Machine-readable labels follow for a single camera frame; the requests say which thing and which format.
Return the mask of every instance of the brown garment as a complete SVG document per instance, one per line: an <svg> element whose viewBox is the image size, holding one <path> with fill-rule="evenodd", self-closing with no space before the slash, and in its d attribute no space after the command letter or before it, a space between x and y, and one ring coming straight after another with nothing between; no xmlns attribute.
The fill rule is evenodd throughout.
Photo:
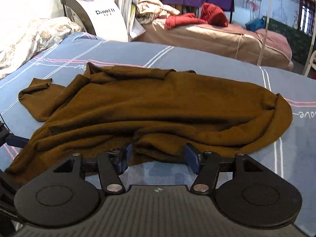
<svg viewBox="0 0 316 237"><path fill-rule="evenodd" d="M95 157L126 142L133 143L131 164L184 162L188 142L222 156L251 153L292 121L283 97L261 86L172 69L88 63L67 87L33 79L19 100L46 121L6 169L21 182L72 153Z"/></svg>

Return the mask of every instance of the floral blanket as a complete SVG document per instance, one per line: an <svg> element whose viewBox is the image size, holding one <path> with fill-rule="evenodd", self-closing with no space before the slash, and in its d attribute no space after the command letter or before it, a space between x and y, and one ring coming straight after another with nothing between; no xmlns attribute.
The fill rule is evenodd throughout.
<svg viewBox="0 0 316 237"><path fill-rule="evenodd" d="M31 20L27 27L15 32L0 53L0 80L37 53L60 43L66 35L80 31L81 27L67 17Z"/></svg>

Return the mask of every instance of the silver screw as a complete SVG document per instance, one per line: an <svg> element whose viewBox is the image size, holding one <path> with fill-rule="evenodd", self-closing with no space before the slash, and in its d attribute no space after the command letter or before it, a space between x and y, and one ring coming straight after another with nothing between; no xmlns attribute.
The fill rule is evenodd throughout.
<svg viewBox="0 0 316 237"><path fill-rule="evenodd" d="M109 184L106 189L108 191L113 191L113 192L118 192L120 190L122 190L122 186L119 185L119 184L116 184L116 183L113 183L113 184Z"/></svg>
<svg viewBox="0 0 316 237"><path fill-rule="evenodd" d="M193 186L193 190L198 192L205 192L209 189L209 187L206 184L199 183Z"/></svg>

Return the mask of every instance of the massage bed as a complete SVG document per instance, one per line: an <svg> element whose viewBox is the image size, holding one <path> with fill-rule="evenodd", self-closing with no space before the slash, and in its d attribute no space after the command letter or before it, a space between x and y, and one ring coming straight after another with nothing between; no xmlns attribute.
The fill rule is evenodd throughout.
<svg viewBox="0 0 316 237"><path fill-rule="evenodd" d="M174 45L257 64L264 29L252 32L232 24L228 27L200 24L165 30L165 21L156 19L144 24L146 32L136 41ZM286 38L269 31L261 65L292 71L291 58L292 50Z"/></svg>
<svg viewBox="0 0 316 237"><path fill-rule="evenodd" d="M277 173L301 193L303 205L295 225L308 236L316 234L316 82L312 79L271 67L252 64L212 53L162 44L105 41L82 32L68 35L55 45L30 59L17 71L0 80L0 113L10 130L30 138L43 123L37 122L18 101L20 90L33 78L53 78L53 83L68 85L85 71L90 61L97 66L126 65L146 68L195 70L198 74L252 82L274 93L281 93L290 103L293 121L274 143L250 154ZM0 169L10 165L19 149L0 147ZM190 187L196 175L187 165L147 162L131 166L121 175L125 187L130 184L172 185ZM220 173L218 184L231 179ZM87 180L100 188L98 176Z"/></svg>

